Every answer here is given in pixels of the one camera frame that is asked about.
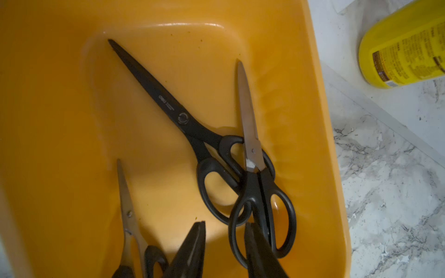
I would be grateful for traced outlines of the small black scissors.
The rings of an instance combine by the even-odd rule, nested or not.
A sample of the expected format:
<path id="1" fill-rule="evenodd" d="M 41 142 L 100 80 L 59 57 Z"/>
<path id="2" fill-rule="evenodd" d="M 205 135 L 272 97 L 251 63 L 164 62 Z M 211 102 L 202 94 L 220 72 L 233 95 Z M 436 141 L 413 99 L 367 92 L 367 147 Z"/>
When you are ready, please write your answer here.
<path id="1" fill-rule="evenodd" d="M 137 244 L 137 257 L 140 261 L 142 277 L 153 278 L 155 276 L 154 268 L 156 264 L 158 264 L 161 271 L 165 273 L 169 267 L 169 263 L 163 251 L 156 246 L 149 245 L 140 232 L 120 159 L 117 159 L 117 175 L 121 204 L 121 219 L 124 231 L 124 247 L 119 266 L 114 272 L 113 277 L 134 278 L 136 276 L 132 257 L 132 239 L 134 239 Z"/>

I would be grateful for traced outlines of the yellow plastic storage box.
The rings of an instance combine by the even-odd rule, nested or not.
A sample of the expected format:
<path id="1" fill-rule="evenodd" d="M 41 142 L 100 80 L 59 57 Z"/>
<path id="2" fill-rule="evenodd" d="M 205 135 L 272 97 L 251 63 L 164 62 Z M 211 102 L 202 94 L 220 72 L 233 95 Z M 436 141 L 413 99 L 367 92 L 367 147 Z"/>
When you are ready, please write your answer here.
<path id="1" fill-rule="evenodd" d="M 172 260 L 206 223 L 203 275 L 245 278 L 204 205 L 184 134 L 115 40 L 202 125 L 242 135 L 236 64 L 297 214 L 291 278 L 347 278 L 351 240 L 307 1 L 2 1 L 1 240 L 16 278 L 109 278 L 123 249 L 117 159 L 145 240 Z"/>

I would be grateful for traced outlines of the all black scissors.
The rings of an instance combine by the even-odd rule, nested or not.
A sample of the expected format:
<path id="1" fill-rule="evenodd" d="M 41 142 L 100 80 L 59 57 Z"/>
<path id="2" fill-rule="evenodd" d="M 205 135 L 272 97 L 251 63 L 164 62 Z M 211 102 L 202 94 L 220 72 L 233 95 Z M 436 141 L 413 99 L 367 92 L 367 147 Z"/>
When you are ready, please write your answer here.
<path id="1" fill-rule="evenodd" d="M 209 173 L 217 172 L 236 194 L 241 193 L 244 187 L 242 182 L 246 170 L 233 158 L 231 148 L 235 144 L 243 144 L 245 142 L 244 138 L 236 135 L 221 136 L 201 125 L 122 46 L 113 39 L 109 39 L 108 42 L 139 84 L 189 141 L 197 157 L 197 181 L 201 198 L 209 211 L 219 221 L 227 225 L 229 218 L 217 210 L 210 200 L 206 191 L 205 178 Z"/>

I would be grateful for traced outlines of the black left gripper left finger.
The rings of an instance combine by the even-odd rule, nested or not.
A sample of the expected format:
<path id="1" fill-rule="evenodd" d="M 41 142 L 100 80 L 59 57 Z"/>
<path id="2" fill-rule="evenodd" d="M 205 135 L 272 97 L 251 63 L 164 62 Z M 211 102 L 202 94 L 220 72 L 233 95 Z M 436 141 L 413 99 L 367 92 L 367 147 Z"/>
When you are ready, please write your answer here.
<path id="1" fill-rule="evenodd" d="M 206 248 L 205 221 L 195 222 L 163 278 L 201 278 Z"/>

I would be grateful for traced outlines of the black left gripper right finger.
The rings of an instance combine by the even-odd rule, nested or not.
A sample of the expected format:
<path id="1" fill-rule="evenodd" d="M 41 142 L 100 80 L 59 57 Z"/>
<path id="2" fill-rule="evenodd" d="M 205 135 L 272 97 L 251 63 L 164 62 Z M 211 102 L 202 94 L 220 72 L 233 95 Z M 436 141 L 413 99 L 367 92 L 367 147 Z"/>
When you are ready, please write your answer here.
<path id="1" fill-rule="evenodd" d="M 256 223 L 246 224 L 244 240 L 250 278 L 288 278 Z"/>

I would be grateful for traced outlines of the black handled steel scissors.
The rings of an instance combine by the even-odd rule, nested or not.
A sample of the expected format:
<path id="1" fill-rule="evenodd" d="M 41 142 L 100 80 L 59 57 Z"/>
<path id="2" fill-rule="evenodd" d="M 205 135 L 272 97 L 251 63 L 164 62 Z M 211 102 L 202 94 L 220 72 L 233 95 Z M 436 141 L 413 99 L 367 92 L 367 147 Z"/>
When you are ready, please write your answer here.
<path id="1" fill-rule="evenodd" d="M 238 96 L 241 109 L 242 127 L 245 145 L 246 174 L 242 179 L 242 190 L 234 207 L 232 208 L 228 237 L 231 250 L 237 261 L 244 267 L 248 267 L 248 261 L 238 247 L 236 239 L 236 224 L 239 213 L 249 205 L 252 209 L 254 222 L 269 244 L 276 258 L 283 258 L 291 251 L 297 232 L 296 212 L 289 197 L 275 184 L 271 168 L 264 160 L 264 153 L 257 133 L 256 118 L 251 100 L 249 82 L 243 63 L 237 62 Z M 278 196 L 284 203 L 288 215 L 288 229 L 285 242 L 281 247 L 277 246 L 275 237 L 275 225 L 271 198 Z"/>

